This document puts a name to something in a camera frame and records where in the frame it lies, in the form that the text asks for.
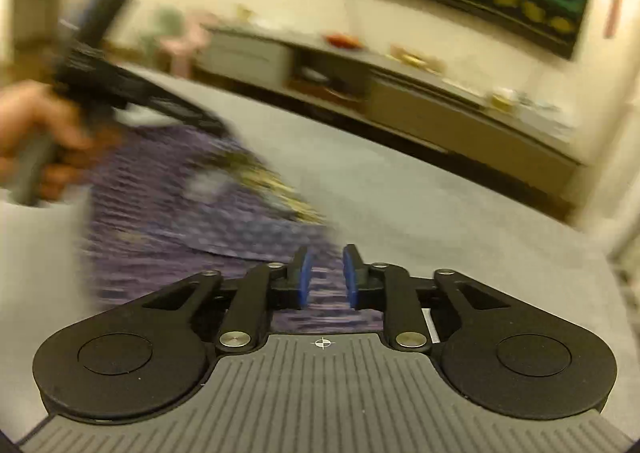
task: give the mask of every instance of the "purple garment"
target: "purple garment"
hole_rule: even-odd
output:
[[[219,166],[220,158],[234,163],[233,172]],[[92,285],[106,308],[205,269],[242,277],[259,263],[288,261],[308,245],[314,254],[309,306],[277,312],[273,330],[382,328],[380,313],[348,305],[340,253],[326,227],[301,220],[277,205],[279,200],[271,201],[269,192],[239,181],[236,171],[251,173],[257,162],[231,137],[214,138],[186,126],[130,130],[125,144],[92,176],[87,252]]]

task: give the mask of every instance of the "gray handle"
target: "gray handle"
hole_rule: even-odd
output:
[[[49,132],[32,136],[17,155],[16,170],[7,184],[9,199],[22,206],[38,203],[38,187],[42,171],[55,162],[60,147]]]

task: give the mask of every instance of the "gray tabletop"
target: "gray tabletop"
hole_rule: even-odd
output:
[[[299,189],[365,261],[416,276],[448,267],[603,338],[618,361],[605,415],[640,436],[640,368],[622,296],[581,234],[481,186],[338,129],[260,102],[145,70],[213,109]],[[127,122],[164,123],[139,108]],[[0,429],[20,438],[46,415],[31,359],[51,333],[95,311],[78,250],[86,192],[34,210],[0,201]]]

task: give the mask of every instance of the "pink object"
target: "pink object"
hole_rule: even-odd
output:
[[[207,46],[210,33],[206,27],[213,27],[218,18],[210,12],[191,12],[184,18],[184,35],[160,38],[160,48],[171,56],[172,76],[191,79],[191,61],[195,53]]]

